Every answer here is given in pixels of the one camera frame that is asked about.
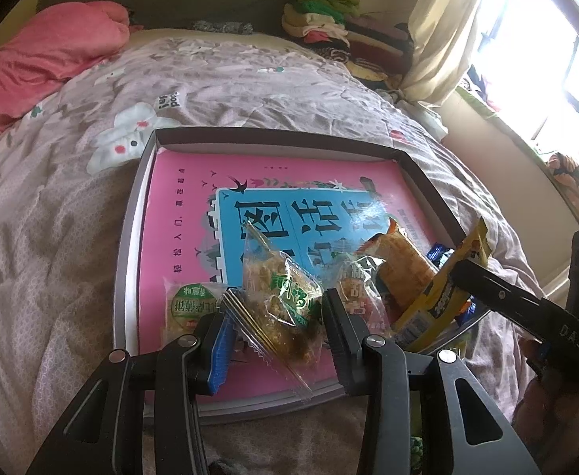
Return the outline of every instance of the curtain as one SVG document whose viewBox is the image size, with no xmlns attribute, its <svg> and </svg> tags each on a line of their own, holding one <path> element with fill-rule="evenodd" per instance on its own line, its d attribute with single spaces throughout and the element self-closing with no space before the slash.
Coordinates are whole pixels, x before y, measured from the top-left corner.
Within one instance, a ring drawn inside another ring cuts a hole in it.
<svg viewBox="0 0 579 475">
<path fill-rule="evenodd" d="M 408 29 L 415 42 L 412 67 L 401 83 L 411 102 L 442 104 L 472 64 L 478 43 L 480 0 L 417 0 Z"/>
</svg>

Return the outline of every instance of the blue snack package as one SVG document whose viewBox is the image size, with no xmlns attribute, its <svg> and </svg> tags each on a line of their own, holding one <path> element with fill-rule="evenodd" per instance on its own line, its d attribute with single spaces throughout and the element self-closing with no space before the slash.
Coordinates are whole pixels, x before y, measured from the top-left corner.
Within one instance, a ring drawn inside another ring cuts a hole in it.
<svg viewBox="0 0 579 475">
<path fill-rule="evenodd" d="M 474 313 L 476 312 L 476 299 L 472 298 L 471 301 L 472 301 L 472 303 L 470 304 L 467 311 L 459 314 L 458 316 L 455 316 L 455 318 L 454 318 L 456 324 L 459 327 L 461 327 L 464 323 L 467 323 L 474 316 Z"/>
<path fill-rule="evenodd" d="M 432 264 L 434 264 L 440 269 L 453 253 L 454 253 L 453 248 L 447 247 L 437 242 L 430 249 L 426 257 L 428 257 L 428 260 Z"/>
</svg>

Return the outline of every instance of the screw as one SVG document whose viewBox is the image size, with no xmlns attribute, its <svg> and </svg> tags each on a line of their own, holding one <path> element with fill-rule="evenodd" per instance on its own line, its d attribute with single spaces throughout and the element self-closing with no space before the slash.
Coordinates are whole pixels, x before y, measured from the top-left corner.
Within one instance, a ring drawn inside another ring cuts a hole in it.
<svg viewBox="0 0 579 475">
<path fill-rule="evenodd" d="M 186 334 L 185 336 L 177 339 L 177 343 L 183 348 L 190 348 L 191 346 L 195 346 L 195 344 L 197 344 L 197 338 L 192 334 Z"/>
<path fill-rule="evenodd" d="M 379 348 L 386 344 L 386 340 L 382 336 L 373 335 L 366 338 L 366 344 L 373 348 Z"/>
<path fill-rule="evenodd" d="M 439 359 L 447 364 L 456 362 L 456 354 L 452 350 L 441 350 L 439 352 Z"/>
<path fill-rule="evenodd" d="M 118 363 L 127 358 L 127 353 L 124 350 L 114 350 L 109 354 L 109 362 Z"/>
</svg>

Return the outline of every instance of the bedsheet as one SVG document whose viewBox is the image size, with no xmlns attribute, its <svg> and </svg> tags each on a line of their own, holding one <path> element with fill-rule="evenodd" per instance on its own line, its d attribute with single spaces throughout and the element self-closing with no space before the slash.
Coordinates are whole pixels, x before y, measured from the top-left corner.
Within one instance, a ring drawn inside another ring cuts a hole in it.
<svg viewBox="0 0 579 475">
<path fill-rule="evenodd" d="M 490 269 L 541 295 L 491 194 L 420 125 L 341 64 L 282 42 L 248 41 L 162 38 L 127 49 L 38 103 L 0 141 L 0 465 L 6 473 L 24 473 L 111 349 L 118 238 L 137 159 L 155 128 L 284 128 L 401 148 L 465 230 L 485 217 Z M 468 352 L 469 366 L 508 416 L 529 377 L 517 335 L 492 315 Z M 232 458 L 253 474 L 354 473 L 364 409 L 362 399 L 341 399 L 263 422 L 206 427 L 206 451 L 209 460 Z M 150 466 L 150 448 L 146 455 Z"/>
</svg>

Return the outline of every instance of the person's hand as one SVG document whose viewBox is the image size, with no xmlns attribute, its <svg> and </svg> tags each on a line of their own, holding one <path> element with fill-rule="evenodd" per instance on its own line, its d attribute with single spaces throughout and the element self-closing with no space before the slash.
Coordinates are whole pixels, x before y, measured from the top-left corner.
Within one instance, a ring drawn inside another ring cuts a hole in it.
<svg viewBox="0 0 579 475">
<path fill-rule="evenodd" d="M 525 357 L 534 359 L 539 343 L 521 340 Z M 543 475 L 564 473 L 579 455 L 579 387 L 546 369 L 533 379 L 513 415 L 513 428 Z"/>
</svg>

